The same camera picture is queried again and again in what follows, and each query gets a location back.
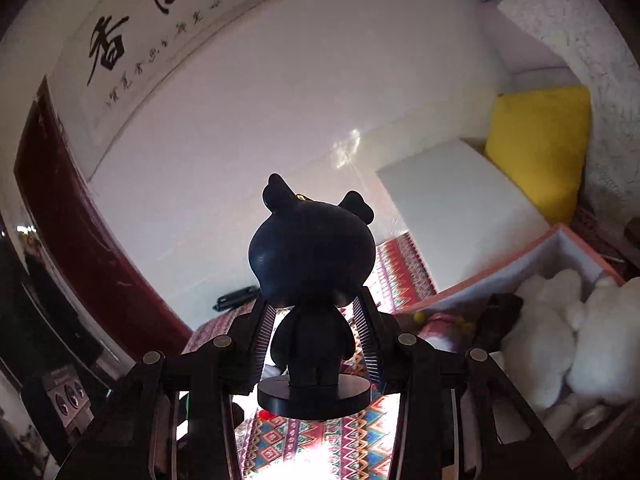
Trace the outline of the white lace bedding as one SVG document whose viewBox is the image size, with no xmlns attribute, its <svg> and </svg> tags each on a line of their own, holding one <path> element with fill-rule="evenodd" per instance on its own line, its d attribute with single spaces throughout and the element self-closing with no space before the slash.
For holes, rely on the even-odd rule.
<svg viewBox="0 0 640 480">
<path fill-rule="evenodd" d="M 498 10 L 564 60 L 590 92 L 585 192 L 620 231 L 639 215 L 639 66 L 598 0 L 502 0 Z"/>
</svg>

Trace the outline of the white foam block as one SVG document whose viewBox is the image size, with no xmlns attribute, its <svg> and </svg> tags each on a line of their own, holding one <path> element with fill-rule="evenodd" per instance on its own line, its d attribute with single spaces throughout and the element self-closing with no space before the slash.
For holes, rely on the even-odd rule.
<svg viewBox="0 0 640 480">
<path fill-rule="evenodd" d="M 503 262 L 549 229 L 520 189 L 461 140 L 394 162 L 378 177 L 439 292 Z"/>
</svg>

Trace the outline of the yellow pillow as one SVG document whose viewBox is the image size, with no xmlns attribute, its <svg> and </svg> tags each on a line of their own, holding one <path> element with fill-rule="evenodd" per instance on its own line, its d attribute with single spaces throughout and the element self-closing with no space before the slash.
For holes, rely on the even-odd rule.
<svg viewBox="0 0 640 480">
<path fill-rule="evenodd" d="M 495 99 L 484 155 L 552 226 L 570 223 L 591 129 L 584 86 L 505 93 Z"/>
</svg>

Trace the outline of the white plush toy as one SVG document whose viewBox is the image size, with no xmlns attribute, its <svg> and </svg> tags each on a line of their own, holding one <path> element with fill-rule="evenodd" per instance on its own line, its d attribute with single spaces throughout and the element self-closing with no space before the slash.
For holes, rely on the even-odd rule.
<svg viewBox="0 0 640 480">
<path fill-rule="evenodd" d="M 566 376 L 578 396 L 623 405 L 639 396 L 639 280 L 601 278 L 585 303 Z"/>
<path fill-rule="evenodd" d="M 553 278 L 535 274 L 515 292 L 524 300 L 520 318 L 501 341 L 504 370 L 532 409 L 559 399 L 575 359 L 576 333 L 586 316 L 582 279 L 573 269 Z"/>
</svg>

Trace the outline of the dark red wooden door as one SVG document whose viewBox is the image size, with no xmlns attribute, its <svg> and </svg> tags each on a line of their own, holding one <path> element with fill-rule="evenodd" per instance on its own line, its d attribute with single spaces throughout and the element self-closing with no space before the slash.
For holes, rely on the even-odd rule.
<svg viewBox="0 0 640 480">
<path fill-rule="evenodd" d="M 79 303 L 136 361 L 178 356 L 192 335 L 120 247 L 93 203 L 41 81 L 18 144 L 14 177 L 46 252 Z"/>
</svg>

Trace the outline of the black nike bag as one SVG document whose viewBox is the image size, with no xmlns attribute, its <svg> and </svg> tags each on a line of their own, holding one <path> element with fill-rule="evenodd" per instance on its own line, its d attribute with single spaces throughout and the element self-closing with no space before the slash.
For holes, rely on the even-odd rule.
<svg viewBox="0 0 640 480">
<path fill-rule="evenodd" d="M 520 318 L 524 300 L 513 294 L 493 294 L 475 323 L 472 346 L 487 352 L 499 351 L 501 341 Z"/>
</svg>

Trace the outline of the patterned red tablecloth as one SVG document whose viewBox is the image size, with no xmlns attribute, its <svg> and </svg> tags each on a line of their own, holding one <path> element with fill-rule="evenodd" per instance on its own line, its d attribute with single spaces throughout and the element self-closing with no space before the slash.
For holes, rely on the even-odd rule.
<svg viewBox="0 0 640 480">
<path fill-rule="evenodd" d="M 190 392 L 190 478 L 238 478 L 235 394 L 256 388 L 270 413 L 312 422 L 366 408 L 371 383 L 341 371 L 356 340 L 378 363 L 371 376 L 380 390 L 404 400 L 418 387 L 439 396 L 434 373 L 416 370 L 420 361 L 402 344 L 398 323 L 378 312 L 364 284 L 375 249 L 362 222 L 330 228 L 272 217 L 248 255 L 262 290 L 252 312 L 234 321 L 228 344 L 214 339 L 181 358 Z"/>
</svg>

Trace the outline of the blue cat figurine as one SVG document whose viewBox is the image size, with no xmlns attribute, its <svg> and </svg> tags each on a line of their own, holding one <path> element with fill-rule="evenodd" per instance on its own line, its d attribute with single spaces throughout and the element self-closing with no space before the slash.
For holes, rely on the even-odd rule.
<svg viewBox="0 0 640 480">
<path fill-rule="evenodd" d="M 261 380 L 259 405 L 288 418 L 323 422 L 357 413 L 371 401 L 371 385 L 342 373 L 355 353 L 342 308 L 371 274 L 375 244 L 372 208 L 356 191 L 336 205 L 308 200 L 272 174 L 264 192 L 270 215 L 248 248 L 262 298 L 288 314 L 270 344 L 280 376 Z"/>
</svg>

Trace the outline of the pink storage box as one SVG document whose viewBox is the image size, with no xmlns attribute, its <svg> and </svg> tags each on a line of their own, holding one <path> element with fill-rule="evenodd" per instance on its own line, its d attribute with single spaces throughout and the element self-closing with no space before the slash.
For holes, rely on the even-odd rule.
<svg viewBox="0 0 640 480">
<path fill-rule="evenodd" d="M 622 287 L 620 274 L 567 226 L 559 224 L 505 262 L 486 269 L 396 313 L 411 325 L 418 312 L 477 318 L 493 294 L 514 294 L 523 283 L 542 284 L 570 269 L 579 276 L 582 299 L 597 284 Z M 559 447 L 579 479 L 637 479 L 639 477 L 639 401 L 614 408 L 611 415 L 585 437 L 568 434 Z"/>
</svg>

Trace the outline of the calligraphy wall scroll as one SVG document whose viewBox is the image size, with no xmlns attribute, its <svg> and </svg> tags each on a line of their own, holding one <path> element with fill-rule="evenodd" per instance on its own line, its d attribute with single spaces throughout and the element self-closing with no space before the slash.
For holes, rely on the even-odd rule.
<svg viewBox="0 0 640 480">
<path fill-rule="evenodd" d="M 267 0 L 100 0 L 62 50 L 49 86 L 82 176 L 195 49 Z"/>
</svg>

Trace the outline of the purple woven flower basket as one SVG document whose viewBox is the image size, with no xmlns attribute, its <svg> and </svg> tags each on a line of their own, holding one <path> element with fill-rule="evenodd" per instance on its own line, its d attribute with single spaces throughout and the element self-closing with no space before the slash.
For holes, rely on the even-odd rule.
<svg viewBox="0 0 640 480">
<path fill-rule="evenodd" d="M 474 333 L 474 322 L 467 321 L 461 315 L 438 312 L 426 321 L 419 337 L 436 350 L 461 353 L 469 348 Z"/>
</svg>

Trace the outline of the black remote control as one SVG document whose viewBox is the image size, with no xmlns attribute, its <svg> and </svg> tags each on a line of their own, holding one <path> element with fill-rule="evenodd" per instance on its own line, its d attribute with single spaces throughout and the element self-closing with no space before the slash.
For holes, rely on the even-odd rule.
<svg viewBox="0 0 640 480">
<path fill-rule="evenodd" d="M 235 310 L 244 304 L 249 304 L 254 301 L 260 294 L 260 288 L 255 285 L 250 285 L 234 292 L 228 292 L 224 296 L 217 298 L 216 304 L 213 309 L 216 312 L 226 312 L 229 310 Z"/>
</svg>

